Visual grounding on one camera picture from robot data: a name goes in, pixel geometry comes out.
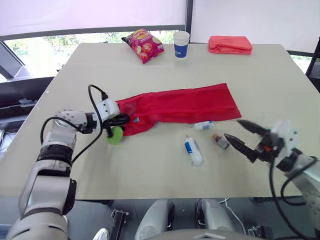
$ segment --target black chair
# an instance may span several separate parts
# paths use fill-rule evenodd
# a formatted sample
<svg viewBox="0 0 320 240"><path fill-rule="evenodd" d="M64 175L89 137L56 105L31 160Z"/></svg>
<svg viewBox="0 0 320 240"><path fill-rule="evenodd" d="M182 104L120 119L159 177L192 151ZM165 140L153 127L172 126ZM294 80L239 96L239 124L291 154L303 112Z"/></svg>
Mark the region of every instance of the black chair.
<svg viewBox="0 0 320 240"><path fill-rule="evenodd" d="M320 93L320 37L305 75Z"/></svg>

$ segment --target plastic bottle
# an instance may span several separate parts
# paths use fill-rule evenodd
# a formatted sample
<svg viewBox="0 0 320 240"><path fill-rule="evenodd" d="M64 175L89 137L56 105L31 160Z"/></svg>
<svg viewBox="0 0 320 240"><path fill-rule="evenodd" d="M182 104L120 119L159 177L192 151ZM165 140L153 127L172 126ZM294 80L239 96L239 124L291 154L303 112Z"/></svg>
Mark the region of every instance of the plastic bottle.
<svg viewBox="0 0 320 240"><path fill-rule="evenodd" d="M194 124L193 128L196 131L213 129L215 127L215 123L213 121L202 121Z"/></svg>
<svg viewBox="0 0 320 240"><path fill-rule="evenodd" d="M212 137L215 140L215 142L224 150L226 150L230 146L230 143L228 142L228 140L224 136L219 136L218 134L213 134Z"/></svg>
<svg viewBox="0 0 320 240"><path fill-rule="evenodd" d="M204 162L198 145L192 137L186 136L184 146L191 158L191 163L193 166L199 166Z"/></svg>

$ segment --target red bag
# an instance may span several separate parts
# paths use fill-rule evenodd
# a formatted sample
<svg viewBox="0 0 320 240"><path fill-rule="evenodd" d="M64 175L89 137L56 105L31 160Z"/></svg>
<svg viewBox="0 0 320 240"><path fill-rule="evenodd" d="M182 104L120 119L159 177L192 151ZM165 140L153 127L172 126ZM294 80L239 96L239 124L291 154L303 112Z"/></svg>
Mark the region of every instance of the red bag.
<svg viewBox="0 0 320 240"><path fill-rule="evenodd" d="M117 103L120 112L130 116L125 136L147 131L156 122L192 124L241 118L226 83L143 93Z"/></svg>

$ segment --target brown bottle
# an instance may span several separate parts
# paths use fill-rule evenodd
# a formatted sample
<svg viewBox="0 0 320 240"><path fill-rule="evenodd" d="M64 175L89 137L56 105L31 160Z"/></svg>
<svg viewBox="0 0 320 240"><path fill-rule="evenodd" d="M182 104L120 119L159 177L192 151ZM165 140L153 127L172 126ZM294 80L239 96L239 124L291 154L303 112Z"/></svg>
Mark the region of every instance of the brown bottle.
<svg viewBox="0 0 320 240"><path fill-rule="evenodd" d="M228 142L228 140L224 136L219 136L218 134L213 134L212 137L215 140L215 142L224 150L226 150L230 146L230 143Z"/></svg>

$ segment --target paper cup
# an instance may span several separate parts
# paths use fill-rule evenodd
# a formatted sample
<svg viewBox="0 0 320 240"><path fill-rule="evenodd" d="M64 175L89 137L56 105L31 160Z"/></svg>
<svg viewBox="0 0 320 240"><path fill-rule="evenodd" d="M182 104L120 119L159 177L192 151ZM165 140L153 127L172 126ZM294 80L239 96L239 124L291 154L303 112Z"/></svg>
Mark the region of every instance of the paper cup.
<svg viewBox="0 0 320 240"><path fill-rule="evenodd" d="M174 52L177 58L187 56L190 34L186 31L176 31L173 34Z"/></svg>

